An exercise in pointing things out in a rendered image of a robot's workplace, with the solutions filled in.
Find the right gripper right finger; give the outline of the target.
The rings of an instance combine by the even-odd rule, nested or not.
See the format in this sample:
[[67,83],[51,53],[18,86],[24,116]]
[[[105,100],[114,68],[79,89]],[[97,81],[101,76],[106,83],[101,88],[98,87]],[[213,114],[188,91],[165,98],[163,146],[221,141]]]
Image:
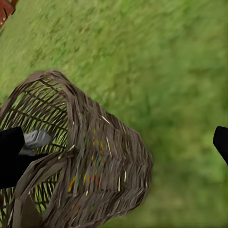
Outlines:
[[221,126],[216,128],[213,144],[228,165],[228,128]]

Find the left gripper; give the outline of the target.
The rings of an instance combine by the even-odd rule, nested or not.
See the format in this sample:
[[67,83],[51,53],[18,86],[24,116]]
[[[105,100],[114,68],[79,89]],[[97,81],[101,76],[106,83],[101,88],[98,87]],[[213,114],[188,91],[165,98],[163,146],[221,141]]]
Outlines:
[[7,174],[5,175],[2,184],[0,185],[1,189],[13,188],[16,186],[16,183],[23,175],[27,167],[31,162],[37,161],[38,159],[48,156],[48,153],[42,152],[41,154],[30,156],[30,155],[19,155],[16,157],[15,161],[11,165]]

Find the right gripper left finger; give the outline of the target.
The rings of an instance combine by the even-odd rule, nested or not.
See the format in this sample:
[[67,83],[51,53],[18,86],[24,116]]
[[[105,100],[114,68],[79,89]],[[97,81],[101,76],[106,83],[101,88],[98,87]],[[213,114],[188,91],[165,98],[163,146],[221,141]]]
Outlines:
[[0,184],[25,144],[20,126],[0,132]]

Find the wicker basket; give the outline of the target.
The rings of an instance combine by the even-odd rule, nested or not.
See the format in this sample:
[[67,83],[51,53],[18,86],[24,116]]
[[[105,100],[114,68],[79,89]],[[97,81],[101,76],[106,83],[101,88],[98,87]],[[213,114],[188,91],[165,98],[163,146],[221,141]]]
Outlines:
[[[55,93],[45,99],[49,89]],[[14,88],[0,108],[0,132],[20,126],[28,134],[35,119],[32,131],[51,136],[44,151],[48,156],[31,162],[15,187],[0,190],[1,228],[100,228],[145,202],[153,160],[140,133],[60,70],[36,70]],[[61,145],[52,144],[64,131]],[[41,154],[42,147],[33,152]]]

